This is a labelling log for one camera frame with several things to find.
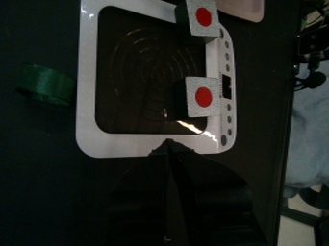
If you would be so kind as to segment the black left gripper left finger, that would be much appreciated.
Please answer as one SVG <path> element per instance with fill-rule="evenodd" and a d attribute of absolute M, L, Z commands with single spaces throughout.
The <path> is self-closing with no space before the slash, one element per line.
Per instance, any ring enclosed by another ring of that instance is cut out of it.
<path fill-rule="evenodd" d="M 170 140 L 120 176 L 110 198 L 106 246 L 170 246 L 167 184 Z"/>

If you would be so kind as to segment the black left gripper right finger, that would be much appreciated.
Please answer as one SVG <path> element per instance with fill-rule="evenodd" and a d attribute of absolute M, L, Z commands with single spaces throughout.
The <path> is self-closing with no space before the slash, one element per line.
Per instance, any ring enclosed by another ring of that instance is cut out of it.
<path fill-rule="evenodd" d="M 168 141 L 189 246 L 269 246 L 245 179 L 223 164 Z"/>

